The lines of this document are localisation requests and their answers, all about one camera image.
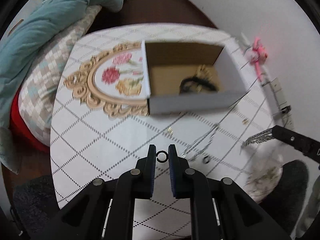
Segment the black charger plug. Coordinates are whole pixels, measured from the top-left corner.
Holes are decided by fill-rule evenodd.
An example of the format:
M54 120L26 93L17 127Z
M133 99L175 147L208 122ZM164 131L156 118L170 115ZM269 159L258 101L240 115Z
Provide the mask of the black charger plug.
M288 113L291 112L291 106L285 106L283 107L280 111L278 111L277 113L274 114L274 116L278 116L278 115L286 115Z

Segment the small gold earring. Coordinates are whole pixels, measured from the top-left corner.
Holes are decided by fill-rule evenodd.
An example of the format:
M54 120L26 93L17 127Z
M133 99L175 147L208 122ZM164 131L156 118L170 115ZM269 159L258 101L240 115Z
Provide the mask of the small gold earring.
M167 134L172 136L174 134L173 129L171 127L168 127Z

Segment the dark fuzzy stool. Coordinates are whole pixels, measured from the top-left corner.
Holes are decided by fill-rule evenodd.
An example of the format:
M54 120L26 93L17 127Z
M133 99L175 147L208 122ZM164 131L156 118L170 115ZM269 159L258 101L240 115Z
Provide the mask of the dark fuzzy stool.
M278 185L259 203L287 234L293 231L302 211L308 181L309 172L304 162L286 163Z

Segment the small gold stud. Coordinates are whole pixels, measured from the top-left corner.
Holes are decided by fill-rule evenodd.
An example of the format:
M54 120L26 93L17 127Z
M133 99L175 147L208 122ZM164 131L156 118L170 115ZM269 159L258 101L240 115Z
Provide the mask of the small gold stud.
M248 122L249 122L248 119L244 119L244 120L242 121L242 123L243 123L244 125L246 125Z

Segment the white power strip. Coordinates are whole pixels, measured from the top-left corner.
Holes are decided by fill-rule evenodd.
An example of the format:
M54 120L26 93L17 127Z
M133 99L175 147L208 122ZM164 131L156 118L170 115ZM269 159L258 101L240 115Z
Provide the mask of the white power strip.
M286 115L274 116L275 113L277 113L283 107L288 106L290 104L285 99L285 95L278 78L273 79L270 85L272 89L273 98L276 104L275 112L273 113L274 120L278 125L281 125L284 128L294 131L295 127L294 127L293 118L292 118L292 108L291 108L291 112Z

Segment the pink panther plush toy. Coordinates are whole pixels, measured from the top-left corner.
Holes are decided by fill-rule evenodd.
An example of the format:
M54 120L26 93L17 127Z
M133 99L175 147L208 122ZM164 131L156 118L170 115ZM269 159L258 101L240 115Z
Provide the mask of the pink panther plush toy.
M268 58L268 53L266 52L265 47L260 42L261 39L259 37L255 37L253 44L251 46L251 59L250 62L253 64L255 68L255 72L257 75L258 80L262 81L263 72L261 70L261 65L265 63L266 59Z

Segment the white cardboard box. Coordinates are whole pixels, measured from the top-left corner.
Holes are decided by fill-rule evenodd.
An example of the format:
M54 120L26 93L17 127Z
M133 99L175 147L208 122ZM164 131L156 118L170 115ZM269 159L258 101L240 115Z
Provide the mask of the white cardboard box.
M231 107L249 92L223 44L142 42L150 115Z

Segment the red bed sheet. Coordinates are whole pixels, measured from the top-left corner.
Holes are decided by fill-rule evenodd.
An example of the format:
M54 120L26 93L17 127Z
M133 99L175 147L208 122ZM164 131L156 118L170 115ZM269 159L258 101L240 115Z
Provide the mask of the red bed sheet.
M9 129L13 133L13 135L16 138L18 138L18 140L22 142L27 148L49 154L49 146L46 146L45 144L41 143L32 135L31 131L26 126L25 122L23 121L19 113L18 96L20 90L21 88L17 90L11 104Z

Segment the checkered mattress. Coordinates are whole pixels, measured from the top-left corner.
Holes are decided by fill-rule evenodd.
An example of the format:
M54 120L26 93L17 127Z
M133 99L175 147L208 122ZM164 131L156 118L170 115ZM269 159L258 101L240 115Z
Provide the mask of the checkered mattress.
M83 18L50 39L38 52L18 96L18 110L36 141L49 146L50 126L57 88L76 42L95 20L102 6L89 6Z

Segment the teal quilt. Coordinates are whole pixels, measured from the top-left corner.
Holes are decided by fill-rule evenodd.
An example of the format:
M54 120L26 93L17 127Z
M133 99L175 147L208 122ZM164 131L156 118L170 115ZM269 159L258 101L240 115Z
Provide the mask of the teal quilt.
M83 18L87 7L118 12L123 0L48 0L1 46L1 128L9 127L12 100L39 50L56 34Z

